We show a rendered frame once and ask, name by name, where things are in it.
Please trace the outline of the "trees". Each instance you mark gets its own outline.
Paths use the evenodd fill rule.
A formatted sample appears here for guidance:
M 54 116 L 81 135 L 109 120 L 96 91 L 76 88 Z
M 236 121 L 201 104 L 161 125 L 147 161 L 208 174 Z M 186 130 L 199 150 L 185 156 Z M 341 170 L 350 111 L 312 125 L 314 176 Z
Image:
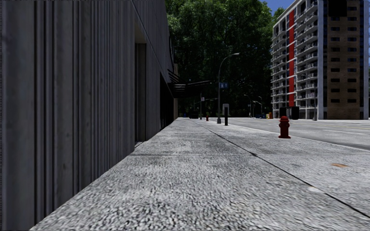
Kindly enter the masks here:
M 273 25 L 283 8 L 272 11 L 269 2 L 279 0 L 165 0 L 170 36 L 175 45 L 178 74 L 188 82 L 210 80 L 194 96 L 180 98 L 178 111 L 218 115 L 218 71 L 220 112 L 229 104 L 232 117 L 272 112 L 271 44 Z

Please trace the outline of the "grey pole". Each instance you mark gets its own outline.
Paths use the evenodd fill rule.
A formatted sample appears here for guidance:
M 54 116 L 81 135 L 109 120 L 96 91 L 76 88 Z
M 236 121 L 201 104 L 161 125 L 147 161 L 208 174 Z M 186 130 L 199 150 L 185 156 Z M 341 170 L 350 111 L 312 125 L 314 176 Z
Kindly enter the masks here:
M 317 121 L 317 79 L 314 80 L 314 116 L 313 121 Z

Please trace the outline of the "white balcony apartment building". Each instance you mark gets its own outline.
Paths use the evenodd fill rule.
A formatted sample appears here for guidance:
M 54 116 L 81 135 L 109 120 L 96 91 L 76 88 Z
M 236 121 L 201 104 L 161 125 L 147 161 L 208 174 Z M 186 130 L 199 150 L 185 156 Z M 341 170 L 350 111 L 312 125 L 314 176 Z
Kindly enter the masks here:
M 322 77 L 323 29 L 319 0 L 294 0 L 273 26 L 271 97 L 273 116 L 283 109 L 291 117 L 313 119 L 314 80 Z

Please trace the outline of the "brown brick tower building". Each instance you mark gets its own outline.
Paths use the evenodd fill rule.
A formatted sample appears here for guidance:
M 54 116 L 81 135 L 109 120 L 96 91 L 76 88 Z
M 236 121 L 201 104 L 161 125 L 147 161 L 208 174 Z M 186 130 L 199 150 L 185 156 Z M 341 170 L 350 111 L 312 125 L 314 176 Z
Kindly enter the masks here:
M 324 0 L 324 119 L 367 119 L 368 0 Z

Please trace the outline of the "grey ribbed concrete building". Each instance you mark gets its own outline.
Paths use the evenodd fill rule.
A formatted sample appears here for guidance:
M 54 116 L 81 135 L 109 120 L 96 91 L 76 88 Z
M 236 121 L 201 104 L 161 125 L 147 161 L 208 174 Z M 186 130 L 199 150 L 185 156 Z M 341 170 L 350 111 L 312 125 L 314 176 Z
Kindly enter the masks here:
M 27 230 L 176 118 L 165 0 L 0 0 L 0 230 Z

